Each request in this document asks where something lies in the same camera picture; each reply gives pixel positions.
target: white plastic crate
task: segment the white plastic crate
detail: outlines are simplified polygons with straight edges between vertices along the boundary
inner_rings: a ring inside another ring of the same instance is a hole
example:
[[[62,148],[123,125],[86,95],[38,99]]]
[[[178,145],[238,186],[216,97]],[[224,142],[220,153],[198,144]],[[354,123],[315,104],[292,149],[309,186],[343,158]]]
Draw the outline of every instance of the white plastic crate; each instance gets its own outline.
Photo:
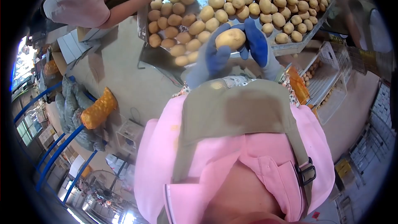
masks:
[[[326,124],[326,122],[332,117],[332,115],[340,107],[341,103],[343,102],[344,98],[347,95],[347,88],[346,84],[344,83],[343,75],[340,75],[337,78],[336,83],[333,84],[331,87],[333,87],[334,85],[336,85],[336,87],[333,89],[331,96],[328,99],[328,102],[326,102],[325,105],[321,105],[321,107],[316,110],[321,125]],[[331,87],[329,87],[326,90],[326,93],[329,92]],[[321,102],[325,99],[325,97],[326,94],[324,97],[321,98],[321,101],[315,107],[320,106]]]
[[[309,103],[312,105],[317,105],[321,102],[327,90],[336,81],[340,71],[330,42],[323,43],[318,53],[318,58],[323,63],[323,66],[316,69],[315,75],[310,79],[310,85],[307,87],[310,93]]]
[[[348,55],[347,48],[335,42],[331,42],[330,44],[339,64],[340,73],[343,75],[344,84],[347,86],[352,71],[352,62]]]

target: mesh bag of potatoes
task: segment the mesh bag of potatoes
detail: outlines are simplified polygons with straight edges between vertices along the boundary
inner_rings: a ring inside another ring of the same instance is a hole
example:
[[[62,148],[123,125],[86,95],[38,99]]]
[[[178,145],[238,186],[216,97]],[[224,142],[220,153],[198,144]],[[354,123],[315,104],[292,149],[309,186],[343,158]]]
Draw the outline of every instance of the mesh bag of potatoes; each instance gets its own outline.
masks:
[[[116,110],[117,101],[109,88],[105,87],[103,95],[82,112],[82,123],[87,129],[97,128],[106,120],[112,110]]]
[[[310,93],[308,92],[308,89],[301,81],[301,77],[297,73],[295,67],[290,67],[287,70],[287,73],[290,75],[290,86],[295,91],[297,99],[300,102],[300,105],[305,105],[307,103],[307,100],[310,99]]]
[[[44,74],[46,76],[53,75],[59,71],[54,60],[51,60],[44,65]]]

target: metal tray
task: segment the metal tray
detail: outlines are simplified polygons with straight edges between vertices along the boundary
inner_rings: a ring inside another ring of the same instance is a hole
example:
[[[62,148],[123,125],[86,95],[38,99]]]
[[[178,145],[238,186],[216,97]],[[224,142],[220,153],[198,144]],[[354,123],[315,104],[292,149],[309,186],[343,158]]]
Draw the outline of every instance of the metal tray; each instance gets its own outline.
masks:
[[[197,0],[195,3],[193,3],[190,6],[186,7],[186,12],[184,13],[184,15],[189,14],[189,13],[199,13],[200,10],[204,7],[207,6],[208,0]],[[275,36],[278,33],[282,32],[281,28],[275,28],[274,31],[270,34],[267,35],[267,41],[271,42],[271,48],[273,50],[273,53],[275,56],[282,56],[282,55],[287,55],[287,54],[295,54],[295,53],[300,53],[301,50],[303,50],[303,48],[307,45],[307,43],[312,39],[312,37],[315,35],[315,33],[319,30],[319,28],[321,27],[321,25],[323,24],[323,22],[326,20],[327,16],[329,15],[329,11],[331,9],[331,7],[334,5],[334,0],[331,0],[331,3],[328,5],[328,7],[326,8],[326,11],[323,14],[319,14],[318,15],[318,23],[314,26],[314,28],[305,33],[303,36],[303,41],[302,42],[292,42],[290,37],[288,40],[288,43],[283,44],[283,45],[279,45],[275,43]],[[138,36],[139,38],[141,38],[142,40],[144,40],[145,42],[148,42],[148,38],[150,33],[148,33],[148,20],[147,20],[147,16],[148,16],[148,12],[150,6],[146,6],[145,9],[142,8],[139,12],[138,12]],[[261,30],[262,28],[262,24],[260,22],[260,17],[259,16],[254,16],[251,15],[249,16],[249,18],[253,19],[254,22],[256,23],[256,26],[258,27],[258,29]],[[244,20],[241,20],[239,18],[236,18],[235,16],[229,16],[229,21],[231,21],[234,24],[239,24],[239,23],[243,23]],[[178,29],[180,30],[180,32],[183,31],[187,31],[187,27],[180,25],[178,27]],[[164,31],[160,31],[158,32],[158,35],[163,39],[165,38],[164,36]],[[231,57],[238,57],[239,53],[238,52],[234,52],[231,54]]]

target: plastic buckle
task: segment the plastic buckle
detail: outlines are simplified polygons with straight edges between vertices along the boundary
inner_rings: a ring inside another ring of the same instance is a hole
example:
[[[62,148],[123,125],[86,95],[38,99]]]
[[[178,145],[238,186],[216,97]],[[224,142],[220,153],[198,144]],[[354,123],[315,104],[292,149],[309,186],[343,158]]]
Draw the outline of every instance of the plastic buckle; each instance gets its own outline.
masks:
[[[304,170],[301,170],[300,167],[298,166],[298,164],[296,164],[296,166],[295,166],[297,176],[299,177],[299,179],[298,179],[299,184],[302,185],[302,186],[306,186],[307,184],[309,184],[310,182],[312,182],[316,178],[316,169],[315,169],[315,166],[313,166],[313,164],[312,164],[311,157],[308,157],[308,164],[310,164],[311,166],[306,168],[306,169],[304,169]],[[305,177],[304,177],[304,174],[309,172],[309,171],[311,171],[311,170],[314,170],[314,176],[306,181]]]

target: pink shirt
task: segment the pink shirt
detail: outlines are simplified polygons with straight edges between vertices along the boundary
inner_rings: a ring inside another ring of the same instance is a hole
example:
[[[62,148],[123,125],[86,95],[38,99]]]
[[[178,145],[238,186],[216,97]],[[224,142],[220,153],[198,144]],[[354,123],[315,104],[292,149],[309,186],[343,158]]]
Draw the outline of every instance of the pink shirt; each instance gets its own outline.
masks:
[[[106,0],[46,0],[43,4],[47,18],[57,23],[97,28],[108,20],[110,10]]]
[[[285,221],[298,221],[305,196],[294,171],[295,159],[285,134],[256,133],[207,138],[198,143],[189,177],[197,184],[172,184],[182,107],[186,95],[171,99],[159,120],[147,123],[137,154],[134,194],[142,216],[155,224],[163,206],[170,223],[198,224],[209,201],[239,160],[256,173],[278,202]],[[334,165],[325,134],[306,106],[291,111],[309,157],[316,167],[308,213],[319,207],[334,185]]]

